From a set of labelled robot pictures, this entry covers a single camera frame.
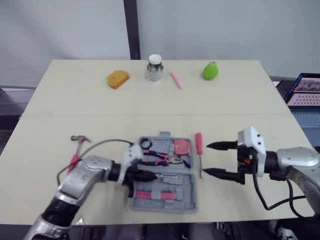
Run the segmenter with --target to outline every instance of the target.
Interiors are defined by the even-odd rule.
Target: table
[[[0,157],[0,224],[32,224],[57,188],[56,174],[76,150],[71,135],[85,135],[94,142],[139,136],[172,136],[204,144],[234,141],[237,133],[254,126],[264,137],[266,149],[311,147],[295,118],[257,60],[217,60],[218,76],[201,79],[208,60],[164,60],[165,77],[159,84],[144,79],[145,60],[53,60]],[[126,70],[130,79],[117,90],[106,84],[114,70]],[[184,90],[169,72],[175,71]],[[126,145],[106,144],[91,153],[121,161]],[[237,170],[236,151],[204,148],[203,167]],[[128,190],[114,182],[98,183],[80,208],[74,223],[89,225],[226,222],[292,218],[288,204],[264,210],[250,175],[246,185],[205,174],[196,176],[198,211],[193,214],[130,210]],[[287,198],[285,182],[260,178],[268,205]],[[295,195],[301,191],[294,184]],[[297,210],[311,216],[305,199]]]

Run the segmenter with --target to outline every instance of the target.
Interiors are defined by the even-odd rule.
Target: bread slice
[[[107,78],[106,82],[113,89],[117,89],[129,79],[129,73],[123,70],[117,70],[111,73]]]

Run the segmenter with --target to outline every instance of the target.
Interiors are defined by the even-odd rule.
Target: pliers
[[[146,156],[155,156],[160,158],[157,161],[142,161],[141,164],[143,165],[148,165],[148,166],[168,166],[169,164],[183,164],[186,162],[179,158],[179,157],[175,157],[175,156],[169,156],[166,153],[162,153],[162,152],[157,152],[157,151],[149,151],[149,150],[145,150],[143,151],[143,155]]]

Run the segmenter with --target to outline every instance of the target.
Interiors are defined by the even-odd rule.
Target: white wall
[[[37,86],[52,59],[130,59],[122,0],[1,0],[0,86]]]
[[[320,72],[320,0],[137,2],[143,59],[258,59],[272,76]]]

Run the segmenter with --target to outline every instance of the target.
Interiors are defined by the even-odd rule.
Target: green pear
[[[203,77],[212,80],[218,75],[218,67],[215,61],[210,62],[203,70]]]

